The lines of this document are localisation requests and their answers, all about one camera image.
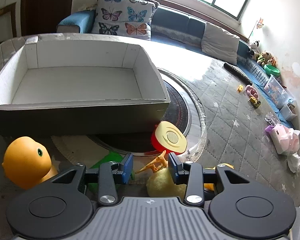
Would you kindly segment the orange toy giraffe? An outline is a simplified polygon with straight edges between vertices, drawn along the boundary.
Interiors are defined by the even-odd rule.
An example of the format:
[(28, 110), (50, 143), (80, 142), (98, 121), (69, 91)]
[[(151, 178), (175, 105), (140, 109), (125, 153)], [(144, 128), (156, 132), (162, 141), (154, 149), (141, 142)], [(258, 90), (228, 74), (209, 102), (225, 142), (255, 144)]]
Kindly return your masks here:
[(163, 151), (159, 156), (149, 162), (140, 170), (136, 171), (135, 174), (144, 172), (146, 170), (152, 170), (153, 173), (158, 172), (162, 168), (168, 168), (168, 161), (165, 158), (166, 151)]

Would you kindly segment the yellow plush chick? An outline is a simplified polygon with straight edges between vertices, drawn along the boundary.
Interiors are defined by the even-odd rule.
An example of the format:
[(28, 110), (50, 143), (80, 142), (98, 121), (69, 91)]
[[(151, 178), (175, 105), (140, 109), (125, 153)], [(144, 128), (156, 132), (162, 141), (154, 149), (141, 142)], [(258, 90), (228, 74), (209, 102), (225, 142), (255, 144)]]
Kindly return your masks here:
[(146, 188), (150, 197), (179, 197), (183, 200), (186, 192), (186, 185), (175, 184), (168, 168), (152, 174), (147, 180)]

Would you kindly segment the red yellow toy drum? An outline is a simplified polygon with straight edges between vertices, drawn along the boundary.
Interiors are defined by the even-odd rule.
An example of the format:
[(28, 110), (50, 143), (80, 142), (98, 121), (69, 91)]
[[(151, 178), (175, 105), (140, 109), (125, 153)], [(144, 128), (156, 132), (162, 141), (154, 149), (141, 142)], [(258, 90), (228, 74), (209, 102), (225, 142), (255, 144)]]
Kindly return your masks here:
[(151, 135), (151, 145), (160, 153), (180, 155), (186, 151), (187, 140), (174, 124), (161, 121)]

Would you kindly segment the orange rubber duck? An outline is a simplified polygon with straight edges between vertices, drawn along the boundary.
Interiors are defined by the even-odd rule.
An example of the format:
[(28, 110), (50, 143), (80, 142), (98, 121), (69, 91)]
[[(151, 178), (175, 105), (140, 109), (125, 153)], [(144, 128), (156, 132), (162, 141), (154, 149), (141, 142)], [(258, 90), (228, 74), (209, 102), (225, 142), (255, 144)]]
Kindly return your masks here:
[(9, 180), (25, 190), (58, 174), (47, 149), (30, 137), (19, 137), (10, 143), (2, 168)]

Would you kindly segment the round induction cooker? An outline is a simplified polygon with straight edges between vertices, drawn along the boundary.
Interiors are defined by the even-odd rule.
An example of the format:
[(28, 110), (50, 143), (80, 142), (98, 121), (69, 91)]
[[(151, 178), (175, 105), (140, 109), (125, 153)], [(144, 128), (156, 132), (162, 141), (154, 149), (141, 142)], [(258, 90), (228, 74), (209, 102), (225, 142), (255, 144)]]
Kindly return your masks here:
[[(202, 104), (194, 91), (179, 77), (164, 70), (159, 72), (170, 97), (170, 104), (162, 121), (174, 124), (187, 139), (186, 151), (179, 158), (183, 161), (198, 161), (206, 143)], [(98, 146), (120, 154), (132, 153), (138, 157), (150, 157), (158, 153), (151, 145), (150, 137), (150, 132), (88, 135)]]

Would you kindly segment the yellow toy truck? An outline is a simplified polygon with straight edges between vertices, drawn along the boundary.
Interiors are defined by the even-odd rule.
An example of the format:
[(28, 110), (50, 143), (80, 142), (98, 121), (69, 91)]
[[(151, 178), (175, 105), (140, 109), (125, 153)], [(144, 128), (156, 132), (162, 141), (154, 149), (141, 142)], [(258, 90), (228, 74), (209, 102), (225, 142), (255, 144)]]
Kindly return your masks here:
[(249, 98), (249, 102), (253, 105), (254, 108), (258, 108), (261, 105), (261, 101), (253, 96)]

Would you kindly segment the small yellow toy block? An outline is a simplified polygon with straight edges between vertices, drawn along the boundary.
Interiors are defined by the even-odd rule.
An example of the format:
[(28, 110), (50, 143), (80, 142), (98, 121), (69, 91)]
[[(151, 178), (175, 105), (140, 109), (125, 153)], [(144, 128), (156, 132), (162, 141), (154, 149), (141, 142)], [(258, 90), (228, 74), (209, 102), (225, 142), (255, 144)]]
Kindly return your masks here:
[(241, 92), (243, 91), (243, 86), (242, 86), (242, 85), (239, 85), (238, 88), (237, 88), (237, 91), (238, 91), (239, 93), (241, 93)]

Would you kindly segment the pink tissue pack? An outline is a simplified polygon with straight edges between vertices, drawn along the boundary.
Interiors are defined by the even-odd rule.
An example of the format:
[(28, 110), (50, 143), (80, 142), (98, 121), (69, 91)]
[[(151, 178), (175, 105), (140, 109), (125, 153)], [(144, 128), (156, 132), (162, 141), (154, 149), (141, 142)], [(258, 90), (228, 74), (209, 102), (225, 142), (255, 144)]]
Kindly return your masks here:
[(288, 128), (282, 124), (269, 125), (265, 131), (270, 135), (278, 154), (293, 155), (300, 148), (300, 130)]

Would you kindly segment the pink toy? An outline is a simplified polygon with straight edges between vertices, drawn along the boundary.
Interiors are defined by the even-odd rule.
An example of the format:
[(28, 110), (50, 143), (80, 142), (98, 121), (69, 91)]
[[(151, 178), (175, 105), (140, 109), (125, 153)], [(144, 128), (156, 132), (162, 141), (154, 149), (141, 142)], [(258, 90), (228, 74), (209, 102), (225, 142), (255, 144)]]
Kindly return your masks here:
[(255, 99), (258, 99), (258, 93), (252, 85), (247, 85), (245, 87), (245, 92), (249, 97), (254, 97)]

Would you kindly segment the black remote control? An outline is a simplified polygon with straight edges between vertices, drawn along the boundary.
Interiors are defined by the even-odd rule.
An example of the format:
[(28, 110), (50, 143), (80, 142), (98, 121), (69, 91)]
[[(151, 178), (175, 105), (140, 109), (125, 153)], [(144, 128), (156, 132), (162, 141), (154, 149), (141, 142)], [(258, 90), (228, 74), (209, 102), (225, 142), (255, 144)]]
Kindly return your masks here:
[(245, 85), (253, 85), (252, 81), (238, 67), (225, 62), (223, 68), (241, 80)]

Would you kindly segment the small white plastic container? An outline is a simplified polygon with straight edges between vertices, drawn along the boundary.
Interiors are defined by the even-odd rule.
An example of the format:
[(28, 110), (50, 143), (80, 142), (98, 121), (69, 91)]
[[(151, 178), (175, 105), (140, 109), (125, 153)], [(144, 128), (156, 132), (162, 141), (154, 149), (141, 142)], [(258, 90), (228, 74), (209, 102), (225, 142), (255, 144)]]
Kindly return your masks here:
[(295, 112), (296, 103), (294, 100), (289, 99), (287, 103), (281, 108), (280, 113), (286, 121), (291, 121), (297, 114)]

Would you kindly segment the clear plastic storage box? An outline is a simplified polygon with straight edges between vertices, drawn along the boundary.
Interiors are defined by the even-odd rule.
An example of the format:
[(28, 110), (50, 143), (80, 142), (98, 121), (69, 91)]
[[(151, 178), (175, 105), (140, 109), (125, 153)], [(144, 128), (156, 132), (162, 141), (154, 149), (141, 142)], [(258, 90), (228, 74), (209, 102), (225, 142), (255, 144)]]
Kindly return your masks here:
[(270, 76), (268, 82), (264, 86), (264, 90), (278, 109), (281, 109), (289, 103), (294, 103), (295, 101), (293, 96), (280, 85), (273, 75)]

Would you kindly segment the white cardboard box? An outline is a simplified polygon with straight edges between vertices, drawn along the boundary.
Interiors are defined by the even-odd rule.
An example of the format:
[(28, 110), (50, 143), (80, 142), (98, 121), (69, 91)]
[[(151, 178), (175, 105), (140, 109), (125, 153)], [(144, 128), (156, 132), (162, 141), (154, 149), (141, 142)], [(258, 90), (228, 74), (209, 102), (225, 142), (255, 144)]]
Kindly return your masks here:
[(170, 104), (147, 41), (42, 34), (0, 45), (0, 134), (151, 131)]

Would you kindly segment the grey cushion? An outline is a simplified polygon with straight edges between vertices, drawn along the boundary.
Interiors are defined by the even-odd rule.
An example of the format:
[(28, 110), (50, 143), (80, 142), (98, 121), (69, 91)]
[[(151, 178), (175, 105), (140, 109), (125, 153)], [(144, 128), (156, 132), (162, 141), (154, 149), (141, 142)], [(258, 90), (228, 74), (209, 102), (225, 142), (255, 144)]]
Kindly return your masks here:
[(236, 65), (239, 36), (206, 22), (201, 42), (202, 52), (224, 62)]

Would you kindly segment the blue sofa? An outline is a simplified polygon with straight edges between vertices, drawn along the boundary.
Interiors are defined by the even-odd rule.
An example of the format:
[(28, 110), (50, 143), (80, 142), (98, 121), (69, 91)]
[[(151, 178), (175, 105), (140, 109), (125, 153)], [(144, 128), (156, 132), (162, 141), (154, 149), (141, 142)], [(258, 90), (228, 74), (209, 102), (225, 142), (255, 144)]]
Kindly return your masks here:
[[(106, 35), (120, 35), (118, 22), (111, 24), (98, 23), (94, 10), (76, 12), (57, 25), (58, 33), (93, 33)], [(202, 37), (206, 22), (177, 10), (159, 7), (151, 21), (151, 40), (185, 48), (203, 54), (201, 49)], [(279, 108), (264, 91), (264, 86), (269, 80), (265, 70), (254, 61), (249, 54), (247, 43), (239, 41), (237, 50), (237, 66), (248, 76), (248, 78), (261, 90), (273, 111), (281, 123), (293, 128), (291, 121), (287, 121), (280, 113)]]

